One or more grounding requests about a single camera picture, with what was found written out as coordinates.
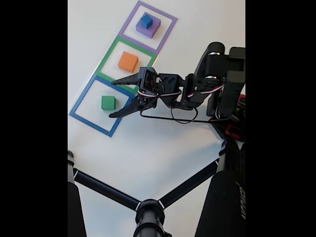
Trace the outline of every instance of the purple square outline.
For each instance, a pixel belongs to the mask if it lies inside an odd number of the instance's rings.
[[[139,6],[144,6],[144,7],[148,8],[148,9],[150,9],[152,11],[155,11],[155,12],[157,12],[157,13],[165,16],[165,17],[168,17],[168,18],[170,18],[172,20],[168,30],[164,34],[164,36],[163,36],[163,38],[162,38],[162,40],[161,40],[161,42],[160,42],[160,44],[159,44],[157,49],[151,48],[151,47],[149,47],[149,46],[147,46],[147,45],[145,45],[145,44],[143,44],[143,43],[141,43],[141,42],[139,42],[139,41],[137,41],[137,40],[135,40],[135,39],[133,39],[133,38],[131,38],[129,36],[124,35],[124,31],[126,30],[126,27],[128,26],[128,24],[131,21],[131,19],[133,18],[133,16],[135,15],[135,13],[136,13],[137,9],[139,8]],[[145,48],[145,49],[147,49],[147,50],[149,50],[149,51],[151,51],[151,52],[153,52],[155,54],[159,54],[159,52],[161,51],[162,46],[166,42],[166,40],[167,40],[169,34],[171,33],[174,25],[176,24],[177,20],[178,20],[178,18],[176,18],[174,16],[171,16],[168,13],[165,13],[165,12],[163,12],[163,11],[153,7],[153,6],[150,6],[147,3],[144,3],[142,1],[138,1],[137,4],[135,5],[134,9],[130,13],[129,17],[125,21],[122,29],[119,31],[118,36],[120,36],[120,37],[122,37],[124,39],[127,39],[127,40],[129,40],[129,41],[131,41],[131,42],[133,42],[133,43],[135,43],[135,44],[137,44],[137,45],[139,45],[139,46],[141,46],[141,47],[143,47],[143,48]]]

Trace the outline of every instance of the white table surface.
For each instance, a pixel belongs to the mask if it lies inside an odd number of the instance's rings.
[[[245,0],[144,0],[178,18],[154,68],[193,73],[206,47],[245,47]],[[109,49],[136,0],[68,0],[68,112]],[[198,119],[206,119],[205,105]],[[145,114],[170,116],[160,101]],[[194,112],[175,110],[190,119]],[[222,139],[208,124],[179,124],[134,113],[112,138],[68,115],[75,167],[139,200],[159,199],[218,158]],[[165,210],[164,228],[193,237],[210,179]],[[131,237],[135,212],[78,184],[88,237]]]

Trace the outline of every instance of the orange cube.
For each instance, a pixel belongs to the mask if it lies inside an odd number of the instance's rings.
[[[137,62],[138,57],[136,55],[124,51],[118,62],[118,67],[132,73],[134,72]]]

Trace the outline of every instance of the blue cube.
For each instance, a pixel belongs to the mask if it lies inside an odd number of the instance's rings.
[[[149,15],[145,15],[140,19],[142,26],[148,29],[153,24],[153,19]]]

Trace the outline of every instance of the red and white wire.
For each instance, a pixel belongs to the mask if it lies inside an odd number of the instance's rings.
[[[213,92],[215,92],[215,91],[217,91],[217,90],[219,90],[219,89],[221,89],[221,88],[223,88],[224,87],[224,84],[221,84],[220,86],[218,86],[218,87],[216,87],[216,88],[214,88],[214,89],[211,89],[211,90],[209,90],[209,91],[202,91],[202,92],[200,92],[201,94],[210,94],[210,93],[213,93]]]
[[[148,97],[148,98],[155,98],[155,97],[158,96],[158,95],[147,95],[147,94],[145,94],[145,93],[143,93],[143,92],[140,92],[140,91],[138,91],[137,93],[140,94],[140,95],[142,95],[142,96],[144,96],[144,97]],[[163,94],[163,95],[161,95],[160,97],[172,96],[172,95],[180,95],[180,94],[181,94],[181,91],[179,91],[179,92],[177,92],[177,93]]]

